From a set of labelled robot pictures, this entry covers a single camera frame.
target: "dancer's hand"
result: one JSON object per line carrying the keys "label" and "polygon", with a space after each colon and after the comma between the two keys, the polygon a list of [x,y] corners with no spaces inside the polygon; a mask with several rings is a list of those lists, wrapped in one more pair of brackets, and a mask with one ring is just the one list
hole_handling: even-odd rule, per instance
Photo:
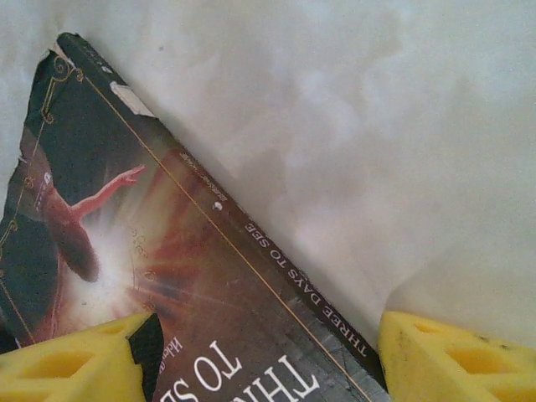
{"label": "dancer's hand", "polygon": [[131,186],[133,184],[136,184],[137,177],[145,170],[145,165],[140,165],[138,167],[134,167],[131,170],[127,170],[124,173],[121,173],[117,178],[121,185],[123,186]]}

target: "white fabric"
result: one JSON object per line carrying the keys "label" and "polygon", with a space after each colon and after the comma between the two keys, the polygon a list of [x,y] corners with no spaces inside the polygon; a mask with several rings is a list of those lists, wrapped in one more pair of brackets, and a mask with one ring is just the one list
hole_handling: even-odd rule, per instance
{"label": "white fabric", "polygon": [[77,32],[372,343],[400,286],[392,307],[536,347],[534,21],[533,0],[3,0],[0,201],[34,67]]}

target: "book cover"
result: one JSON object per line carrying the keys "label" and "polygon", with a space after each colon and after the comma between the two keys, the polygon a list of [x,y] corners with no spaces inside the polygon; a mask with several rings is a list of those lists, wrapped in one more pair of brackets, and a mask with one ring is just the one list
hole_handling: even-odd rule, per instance
{"label": "book cover", "polygon": [[22,345],[148,310],[155,401],[389,400],[377,353],[78,35],[36,70],[0,236]]}

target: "book spine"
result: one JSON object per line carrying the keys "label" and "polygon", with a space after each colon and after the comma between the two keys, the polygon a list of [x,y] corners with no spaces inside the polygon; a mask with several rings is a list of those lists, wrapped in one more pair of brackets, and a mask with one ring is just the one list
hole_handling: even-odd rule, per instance
{"label": "book spine", "polygon": [[[80,36],[71,33],[62,33],[58,37],[57,43],[70,56],[76,67],[87,71],[91,75],[91,81],[105,95],[114,96],[111,90],[111,83],[114,81],[119,85],[127,85],[119,74]],[[122,113],[129,111],[127,105],[120,101],[114,102],[114,107]],[[221,205],[221,211],[227,216],[227,220],[241,234],[249,238],[250,243],[263,255],[265,260],[268,260],[284,276],[296,294],[300,295],[300,298],[312,310],[315,317],[323,322],[330,333],[346,347],[361,366],[367,370],[369,375],[385,389],[384,375],[376,351],[343,318],[338,310],[326,300],[302,270],[293,265],[283,251],[260,229],[232,197],[220,188],[210,173],[197,161],[188,149],[176,139],[175,142],[181,148],[181,157],[185,161],[185,164],[204,181],[207,189],[214,193],[218,199],[217,203]]]}

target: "dancer's arm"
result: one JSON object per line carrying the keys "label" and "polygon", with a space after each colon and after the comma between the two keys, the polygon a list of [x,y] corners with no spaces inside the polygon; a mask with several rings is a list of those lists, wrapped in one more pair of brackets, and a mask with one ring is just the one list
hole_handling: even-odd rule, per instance
{"label": "dancer's arm", "polygon": [[111,180],[106,186],[104,186],[97,194],[83,199],[76,205],[73,205],[71,208],[73,210],[73,213],[75,214],[75,217],[78,220],[82,219],[87,214],[92,213],[93,211],[104,205],[119,187],[131,186],[135,184],[137,176],[139,176],[139,174],[143,172],[144,169],[145,166],[141,165],[138,167],[134,167],[133,169],[128,170],[124,173],[121,173],[119,176]]}

